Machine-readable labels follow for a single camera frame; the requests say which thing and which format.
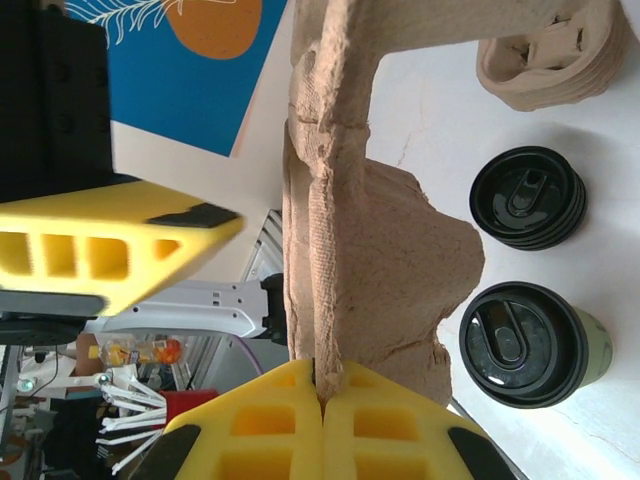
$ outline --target red object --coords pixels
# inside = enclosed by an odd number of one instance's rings
[[[167,423],[187,410],[213,400],[216,390],[186,390],[183,392],[159,392],[167,400]]]

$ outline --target yellow foam pad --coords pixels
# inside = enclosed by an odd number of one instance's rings
[[[176,480],[473,480],[449,432],[484,441],[474,423],[349,362],[323,423],[312,368],[290,362],[175,418],[165,435],[201,428]]]
[[[177,480],[322,480],[322,415],[299,360],[176,417],[201,427]]]
[[[0,204],[0,285],[99,296],[107,304],[97,314],[116,315],[188,276],[242,230],[240,216],[213,228],[150,222],[197,205],[146,181]]]

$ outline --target orange object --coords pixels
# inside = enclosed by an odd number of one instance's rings
[[[110,340],[102,347],[89,348],[89,358],[100,358],[105,366],[121,367],[138,363],[162,363],[171,365],[180,360],[182,344],[175,339],[155,342],[136,340]]]
[[[167,5],[167,19],[180,43],[215,60],[249,50],[262,18],[262,0],[183,0]]]

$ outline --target orange circle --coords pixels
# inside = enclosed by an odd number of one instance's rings
[[[171,2],[167,18],[176,37],[189,50],[215,60],[245,53],[256,38],[262,0],[181,0]]]

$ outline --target coffee cup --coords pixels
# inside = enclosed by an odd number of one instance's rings
[[[495,285],[471,302],[460,349],[480,389],[515,408],[562,402],[601,378],[613,358],[611,337],[596,318],[524,282]]]
[[[584,182],[559,153],[519,147],[489,162],[469,198],[478,226],[518,250],[551,248],[568,239],[587,211]]]

